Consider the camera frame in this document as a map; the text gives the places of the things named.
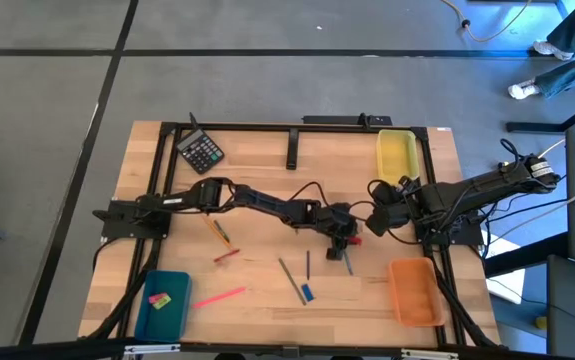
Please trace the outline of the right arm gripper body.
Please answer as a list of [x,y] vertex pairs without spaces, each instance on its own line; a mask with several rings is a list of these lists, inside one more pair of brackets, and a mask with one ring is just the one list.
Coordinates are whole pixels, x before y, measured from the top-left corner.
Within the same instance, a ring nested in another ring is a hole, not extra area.
[[396,185],[380,179],[370,181],[367,191],[373,200],[373,210],[365,222],[367,228],[382,237],[390,229],[414,222],[414,208],[408,195],[415,185],[412,179],[400,179]]

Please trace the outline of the long grey pencil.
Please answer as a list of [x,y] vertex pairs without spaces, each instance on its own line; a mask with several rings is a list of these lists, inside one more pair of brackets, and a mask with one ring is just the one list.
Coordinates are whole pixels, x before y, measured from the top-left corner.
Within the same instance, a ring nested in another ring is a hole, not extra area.
[[298,285],[296,284],[296,282],[295,282],[293,276],[291,275],[291,273],[290,273],[290,271],[289,271],[289,269],[288,269],[286,263],[284,262],[284,260],[283,260],[281,257],[278,257],[278,262],[279,262],[279,264],[280,264],[280,266],[281,266],[283,272],[285,273],[285,275],[286,275],[286,277],[287,277],[289,283],[291,284],[292,288],[293,288],[294,291],[296,292],[296,295],[297,295],[299,301],[301,302],[301,304],[302,304],[303,306],[306,306],[307,301],[305,300],[303,294],[301,293],[301,291],[300,291]]

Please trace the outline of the green crayon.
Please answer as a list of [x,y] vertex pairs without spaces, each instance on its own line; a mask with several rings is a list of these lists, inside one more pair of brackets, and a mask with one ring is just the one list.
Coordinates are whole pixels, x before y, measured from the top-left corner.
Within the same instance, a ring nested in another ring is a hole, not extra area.
[[220,223],[219,223],[218,221],[216,221],[216,220],[214,220],[213,223],[214,223],[216,229],[218,230],[218,232],[219,232],[219,233],[221,234],[221,236],[223,237],[223,239],[224,239],[228,244],[230,244],[230,243],[231,243],[231,240],[230,240],[228,234],[227,234],[227,233],[225,232],[225,230],[223,229],[223,227],[220,225]]

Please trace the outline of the orange pencil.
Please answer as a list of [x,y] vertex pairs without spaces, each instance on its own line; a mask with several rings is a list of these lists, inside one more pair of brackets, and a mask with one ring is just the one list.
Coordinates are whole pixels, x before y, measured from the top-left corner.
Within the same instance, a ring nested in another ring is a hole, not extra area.
[[215,223],[206,215],[202,216],[203,221],[207,224],[207,226],[212,230],[212,232],[218,237],[218,239],[229,249],[234,250],[232,245],[226,240],[224,235],[221,231],[218,230]]

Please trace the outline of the long pink pen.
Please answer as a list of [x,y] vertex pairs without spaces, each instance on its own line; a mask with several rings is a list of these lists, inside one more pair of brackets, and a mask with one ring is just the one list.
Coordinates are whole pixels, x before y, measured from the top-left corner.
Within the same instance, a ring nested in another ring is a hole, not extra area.
[[238,288],[229,290],[227,292],[224,292],[224,293],[221,293],[218,295],[214,295],[214,296],[207,298],[207,299],[204,299],[202,301],[199,301],[199,302],[193,304],[192,308],[199,309],[199,308],[205,307],[209,304],[212,304],[212,303],[227,299],[229,297],[241,294],[241,293],[245,292],[246,290],[247,290],[246,287],[238,287]]

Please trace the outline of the yellow plastic bin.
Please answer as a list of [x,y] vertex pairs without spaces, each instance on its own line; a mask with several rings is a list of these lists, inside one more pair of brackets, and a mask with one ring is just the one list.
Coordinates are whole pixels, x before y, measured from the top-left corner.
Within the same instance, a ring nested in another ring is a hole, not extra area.
[[409,130],[381,130],[376,142],[378,178],[397,184],[403,176],[419,177],[416,136]]

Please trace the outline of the orange plastic bin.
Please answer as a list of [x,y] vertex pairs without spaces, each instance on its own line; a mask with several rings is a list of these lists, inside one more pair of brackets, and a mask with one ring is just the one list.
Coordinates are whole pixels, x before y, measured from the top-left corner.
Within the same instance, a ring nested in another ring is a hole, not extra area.
[[394,259],[388,265],[394,318],[406,327],[439,327],[446,320],[433,263],[425,257]]

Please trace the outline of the black power strip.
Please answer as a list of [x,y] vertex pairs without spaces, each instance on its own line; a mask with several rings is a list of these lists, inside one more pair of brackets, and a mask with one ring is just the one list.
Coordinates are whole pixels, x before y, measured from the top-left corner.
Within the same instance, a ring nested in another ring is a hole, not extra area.
[[358,125],[363,127],[393,125],[389,116],[367,115],[365,113],[356,116],[306,115],[302,121],[304,124]]

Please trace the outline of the black calculator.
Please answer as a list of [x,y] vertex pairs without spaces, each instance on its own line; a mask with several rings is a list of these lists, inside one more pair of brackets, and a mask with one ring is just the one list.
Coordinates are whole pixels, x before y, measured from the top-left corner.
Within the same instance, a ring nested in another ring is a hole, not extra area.
[[225,157],[223,150],[202,129],[194,129],[183,135],[176,148],[198,174],[205,174]]

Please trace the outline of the teal plastic bin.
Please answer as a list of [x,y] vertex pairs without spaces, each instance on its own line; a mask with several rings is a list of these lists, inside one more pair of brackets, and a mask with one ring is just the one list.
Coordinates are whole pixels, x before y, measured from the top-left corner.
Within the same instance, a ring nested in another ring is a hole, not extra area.
[[[192,279],[185,272],[149,272],[145,279],[134,337],[143,341],[178,341],[185,332],[191,291]],[[166,294],[170,301],[157,309],[149,298],[159,294]]]

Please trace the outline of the person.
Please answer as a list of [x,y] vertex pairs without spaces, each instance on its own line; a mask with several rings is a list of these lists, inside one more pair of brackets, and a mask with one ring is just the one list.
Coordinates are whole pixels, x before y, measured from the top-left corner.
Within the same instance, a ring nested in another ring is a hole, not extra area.
[[[556,48],[575,55],[575,9],[542,41],[547,41]],[[538,95],[551,98],[575,86],[575,60],[572,57],[563,62],[564,64],[559,67],[531,78],[535,80],[535,84],[540,89]]]

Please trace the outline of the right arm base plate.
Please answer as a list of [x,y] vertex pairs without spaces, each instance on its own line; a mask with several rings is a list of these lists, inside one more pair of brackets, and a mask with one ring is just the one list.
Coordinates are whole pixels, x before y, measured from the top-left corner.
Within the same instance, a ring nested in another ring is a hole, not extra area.
[[469,220],[454,222],[442,231],[418,225],[416,236],[421,243],[431,245],[480,245],[483,240],[480,224]]

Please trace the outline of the black table frame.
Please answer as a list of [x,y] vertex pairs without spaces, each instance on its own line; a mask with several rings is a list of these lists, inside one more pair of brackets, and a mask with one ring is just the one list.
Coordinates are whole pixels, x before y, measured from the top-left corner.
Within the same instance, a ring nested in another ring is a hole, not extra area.
[[[370,211],[367,184],[376,177],[376,135],[342,126],[300,128],[297,168],[285,166],[288,127],[261,124],[212,124],[208,133],[225,153],[217,176],[280,198],[325,197],[348,202],[359,217]],[[325,257],[329,242],[310,230],[293,230],[278,219],[248,209],[221,214],[219,222],[231,245],[229,252],[200,215],[177,215],[162,242],[158,266],[182,271],[193,289],[184,340],[250,345],[320,345],[351,347],[422,347],[439,340],[457,341],[456,325],[406,327],[393,316],[387,267],[395,258],[418,257],[414,230],[405,226],[377,237],[360,231],[362,245],[349,249],[354,276],[344,261]],[[306,251],[311,276],[306,279]],[[286,263],[298,285],[308,284],[314,300],[303,306],[283,272]],[[241,294],[194,309],[192,305],[229,290]]]

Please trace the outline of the silver bracket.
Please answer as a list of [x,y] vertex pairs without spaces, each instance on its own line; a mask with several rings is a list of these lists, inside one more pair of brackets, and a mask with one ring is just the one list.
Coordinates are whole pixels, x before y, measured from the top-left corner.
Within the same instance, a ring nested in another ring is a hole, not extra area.
[[124,347],[124,355],[146,355],[173,353],[181,350],[181,344],[147,344],[147,345],[127,345]]
[[459,360],[459,354],[436,350],[405,349],[401,350],[401,360]]

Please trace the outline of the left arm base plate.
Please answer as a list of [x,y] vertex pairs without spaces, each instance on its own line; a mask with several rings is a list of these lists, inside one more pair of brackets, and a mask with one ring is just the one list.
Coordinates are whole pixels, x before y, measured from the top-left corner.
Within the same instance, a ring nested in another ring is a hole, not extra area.
[[103,222],[101,235],[108,239],[161,239],[168,235],[172,213],[154,204],[115,200],[106,210],[92,214]]

